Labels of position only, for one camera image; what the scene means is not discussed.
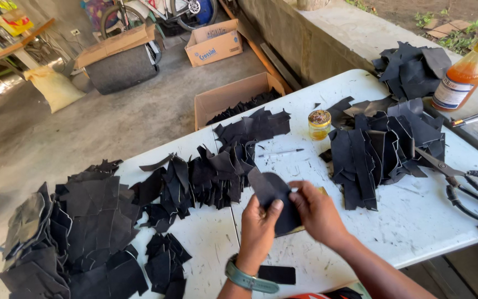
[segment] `dirt ground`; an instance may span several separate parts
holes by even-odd
[[[437,26],[452,20],[476,21],[478,19],[478,0],[364,0],[363,2],[368,7],[375,7],[379,17],[418,35],[423,35],[426,30],[416,26],[417,12],[434,13],[435,18],[439,19]],[[440,14],[443,9],[448,9],[448,15]]]

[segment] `wristwatch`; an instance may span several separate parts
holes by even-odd
[[[279,291],[279,286],[277,283],[248,275],[239,270],[235,266],[237,255],[238,254],[235,254],[230,257],[228,263],[226,264],[226,276],[231,280],[231,282],[245,289],[256,290],[262,293],[274,294]]]

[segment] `table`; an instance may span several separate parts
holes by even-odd
[[[44,24],[36,25],[32,29],[32,33],[27,36],[23,37],[20,40],[18,40],[15,44],[10,45],[4,49],[0,48],[0,58],[4,58],[6,56],[9,56],[11,54],[14,54],[21,60],[29,69],[35,69],[40,67],[41,65],[38,64],[38,62],[32,58],[27,51],[24,50],[24,47],[31,42],[36,36],[40,35],[43,33],[45,30],[47,30],[52,24],[54,23],[54,19],[48,20]]]
[[[403,268],[477,243],[478,222],[452,207],[446,198],[444,176],[431,170],[424,170],[429,178],[406,176],[395,185],[379,186],[378,212],[361,208],[344,210],[339,186],[329,179],[328,165],[318,158],[320,153],[330,147],[329,139],[311,140],[306,120],[315,103],[321,103],[320,108],[327,109],[347,96],[360,102],[382,99],[388,94],[385,86],[368,72],[351,70],[264,105],[266,110],[273,113],[281,112],[283,108],[291,113],[289,134],[259,143],[266,148],[266,153],[296,148],[305,150],[272,158],[256,157],[255,161],[260,171],[275,172],[285,181],[305,179],[315,186],[324,187],[333,197],[349,232],[387,262],[396,268]],[[236,115],[220,123],[225,126],[238,121],[241,116]],[[171,152],[178,152],[180,157],[187,160],[191,154],[193,157],[198,155],[198,145],[205,144],[216,153],[221,146],[220,142],[215,141],[216,136],[212,131],[216,125],[125,161],[117,172],[121,175],[121,183],[131,185],[146,179],[150,173],[142,172],[138,166],[156,163]],[[448,129],[443,128],[443,132],[446,133],[448,145],[446,163],[459,170],[478,169],[478,151]],[[259,155],[262,149],[256,149],[256,155]],[[245,188],[240,204],[232,203],[231,208],[221,211],[214,207],[191,209],[190,217],[177,220],[169,229],[178,234],[178,240],[193,255],[193,259],[184,264],[187,297],[213,298],[220,291],[224,263],[238,250],[241,214],[252,194],[251,188]],[[463,203],[478,211],[477,203],[466,199]],[[234,222],[236,231],[230,227]],[[215,223],[219,224],[218,229],[211,226]],[[143,229],[134,241],[141,264],[146,262],[145,246],[153,231]],[[205,241],[199,240],[200,234]],[[315,242],[306,231],[276,238],[263,264],[295,267],[296,285],[281,286],[280,292],[274,295],[254,292],[254,298],[281,298],[298,293],[322,292],[356,280],[346,262]],[[159,296],[147,292],[142,297]]]

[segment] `large scissors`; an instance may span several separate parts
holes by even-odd
[[[459,189],[465,194],[470,195],[471,197],[478,200],[478,194],[471,191],[470,189],[464,187],[455,179],[456,176],[462,176],[468,181],[468,183],[475,188],[478,192],[478,183],[472,179],[472,177],[478,178],[478,170],[470,170],[467,172],[462,172],[456,169],[449,167],[444,161],[440,161],[435,157],[431,156],[430,154],[426,153],[425,151],[421,150],[420,148],[415,148],[416,153],[420,154],[420,156],[425,159],[429,164],[438,172],[442,173],[446,176],[446,181],[448,182],[448,186],[446,187],[446,193],[448,195],[448,199],[451,203],[458,207],[462,212],[467,214],[468,216],[478,220],[478,214],[473,213],[469,209],[467,209],[464,205],[462,205],[461,200],[457,196],[457,192],[455,189]]]

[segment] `jar lid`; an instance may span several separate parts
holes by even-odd
[[[314,127],[323,127],[331,124],[331,114],[327,110],[315,110],[309,114],[309,123]]]

